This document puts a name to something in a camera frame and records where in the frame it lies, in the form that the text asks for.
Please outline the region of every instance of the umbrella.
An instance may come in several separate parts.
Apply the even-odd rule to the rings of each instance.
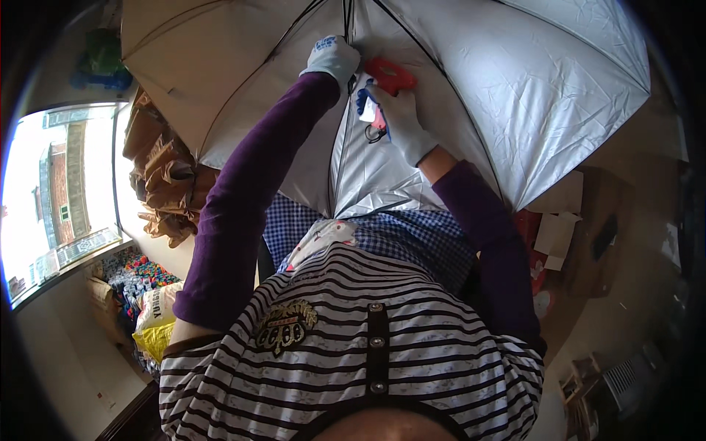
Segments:
[[[614,0],[125,0],[121,38],[130,72],[219,169],[331,34],[417,77],[422,126],[516,210],[650,95],[644,40]],[[443,209],[386,138],[368,144],[354,103],[367,78],[319,121],[280,191],[327,217]]]

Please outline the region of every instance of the purple long sleeve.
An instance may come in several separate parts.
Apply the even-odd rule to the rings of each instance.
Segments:
[[[488,329],[520,338],[544,356],[546,343],[534,314],[527,251],[500,198],[466,161],[456,164],[432,189],[481,251],[481,294],[487,308],[483,319]]]
[[[316,122],[340,91],[327,73],[306,73],[240,142],[206,198],[184,290],[174,314],[227,331],[253,294],[265,210]]]

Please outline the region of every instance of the brown and white striped shirt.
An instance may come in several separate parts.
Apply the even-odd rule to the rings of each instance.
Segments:
[[[225,335],[167,348],[160,412],[175,440],[310,439],[374,405],[458,438],[520,439],[543,374],[421,268],[334,243],[265,280]]]

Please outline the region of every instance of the embroidered badge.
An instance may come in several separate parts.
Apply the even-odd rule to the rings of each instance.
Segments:
[[[255,344],[258,348],[272,349],[278,357],[285,349],[293,349],[304,340],[306,331],[316,321],[316,311],[305,300],[275,305],[260,324]]]

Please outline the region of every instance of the white work glove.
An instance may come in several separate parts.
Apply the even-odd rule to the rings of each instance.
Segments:
[[[379,107],[387,125],[390,142],[400,149],[405,161],[416,167],[438,143],[419,125],[414,93],[404,89],[393,97],[376,85],[368,84],[358,91],[358,107],[370,97]]]
[[[347,93],[348,80],[360,64],[360,53],[350,47],[340,35],[329,35],[317,41],[311,50],[306,69],[308,72],[326,72],[336,79],[341,93]]]

